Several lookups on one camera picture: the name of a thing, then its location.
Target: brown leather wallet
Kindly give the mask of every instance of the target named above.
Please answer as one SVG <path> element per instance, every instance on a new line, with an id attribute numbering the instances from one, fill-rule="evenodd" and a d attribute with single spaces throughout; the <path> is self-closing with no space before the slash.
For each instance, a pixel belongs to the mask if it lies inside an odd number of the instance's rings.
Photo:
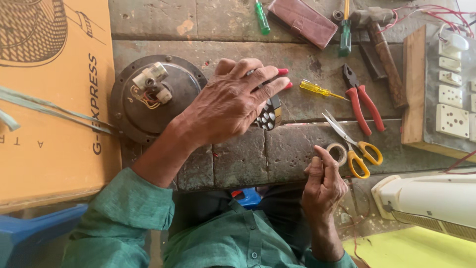
<path id="1" fill-rule="evenodd" d="M 268 16 L 292 35 L 324 49 L 338 26 L 302 0 L 274 0 L 268 6 Z"/>

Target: yellow-handled scissors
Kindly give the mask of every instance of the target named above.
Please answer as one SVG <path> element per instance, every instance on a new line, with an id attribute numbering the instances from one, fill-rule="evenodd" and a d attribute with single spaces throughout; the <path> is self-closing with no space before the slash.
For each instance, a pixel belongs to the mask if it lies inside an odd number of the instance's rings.
<path id="1" fill-rule="evenodd" d="M 372 164 L 374 165 L 380 165 L 384 161 L 384 158 L 382 156 L 382 153 L 377 149 L 377 147 L 373 146 L 370 143 L 366 142 L 354 142 L 345 132 L 342 126 L 335 120 L 335 118 L 329 113 L 328 110 L 326 110 L 327 114 L 329 117 L 327 117 L 325 114 L 322 113 L 322 115 L 326 118 L 326 120 L 329 122 L 329 124 L 332 126 L 332 128 L 346 141 L 347 146 L 349 147 L 349 151 L 347 152 L 347 162 L 349 163 L 349 168 L 350 171 L 352 171 L 352 174 L 354 174 L 357 178 L 359 179 L 367 179 L 370 176 L 370 171 L 368 170 L 367 166 L 364 163 L 364 160 L 362 158 L 358 157 L 357 154 L 354 152 L 352 149 L 352 144 L 355 145 L 357 148 L 360 149 L 362 152 L 362 155 L 367 158 Z M 365 147 L 370 147 L 378 156 L 378 160 L 375 160 L 365 149 Z M 353 166 L 352 160 L 355 160 L 357 164 L 362 168 L 364 171 L 364 175 L 361 176 L 359 175 Z"/>

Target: shirt sleeve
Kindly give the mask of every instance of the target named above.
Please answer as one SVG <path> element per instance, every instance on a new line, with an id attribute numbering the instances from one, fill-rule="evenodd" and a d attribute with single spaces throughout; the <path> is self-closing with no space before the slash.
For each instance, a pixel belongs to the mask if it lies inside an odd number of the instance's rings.
<path id="1" fill-rule="evenodd" d="M 346 251 L 344 251 L 342 258 L 336 262 L 323 262 L 317 260 L 309 249 L 304 254 L 304 263 L 307 268 L 357 268 L 357 265 Z"/>
<path id="2" fill-rule="evenodd" d="M 89 204 L 70 236 L 63 267 L 147 267 L 148 229 L 166 230 L 175 205 L 172 190 L 159 188 L 130 168 L 119 172 Z"/>

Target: dark trousers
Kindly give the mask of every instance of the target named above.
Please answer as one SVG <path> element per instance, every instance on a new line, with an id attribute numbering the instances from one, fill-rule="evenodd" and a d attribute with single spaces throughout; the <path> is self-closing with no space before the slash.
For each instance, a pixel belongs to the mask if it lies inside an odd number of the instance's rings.
<path id="1" fill-rule="evenodd" d="M 311 244 L 311 231 L 301 207 L 302 191 L 306 183 L 271 186 L 255 210 L 263 210 L 273 229 L 289 244 L 296 258 L 301 260 Z M 229 191 L 192 192 L 172 197 L 175 215 L 169 237 L 200 225 L 228 208 Z"/>

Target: green shirt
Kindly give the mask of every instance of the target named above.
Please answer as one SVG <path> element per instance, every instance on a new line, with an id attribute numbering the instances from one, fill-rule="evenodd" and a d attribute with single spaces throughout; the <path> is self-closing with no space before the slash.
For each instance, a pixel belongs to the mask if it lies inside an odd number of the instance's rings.
<path id="1" fill-rule="evenodd" d="M 148 267 L 145 233 L 167 230 L 174 209 L 172 190 L 152 185 L 130 168 L 122 170 L 89 204 L 65 249 L 63 267 Z M 232 201 L 220 216 L 172 237 L 164 267 L 303 267 L 267 222 L 262 211 Z M 326 263 L 310 250 L 305 266 L 356 268 L 347 253 Z"/>

